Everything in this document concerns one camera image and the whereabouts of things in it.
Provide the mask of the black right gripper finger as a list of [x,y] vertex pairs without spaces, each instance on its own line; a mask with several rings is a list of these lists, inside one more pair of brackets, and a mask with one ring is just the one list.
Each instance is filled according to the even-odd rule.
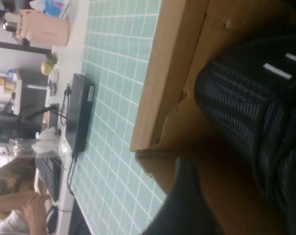
[[173,188],[142,234],[223,234],[222,228],[203,196],[198,170],[190,160],[182,157],[176,159]]

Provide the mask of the person's bare hand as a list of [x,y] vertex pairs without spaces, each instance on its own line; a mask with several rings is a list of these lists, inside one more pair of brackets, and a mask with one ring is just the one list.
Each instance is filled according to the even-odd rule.
[[49,195],[35,195],[23,206],[25,219],[28,224],[45,222],[47,213],[45,203],[47,200],[50,200]]

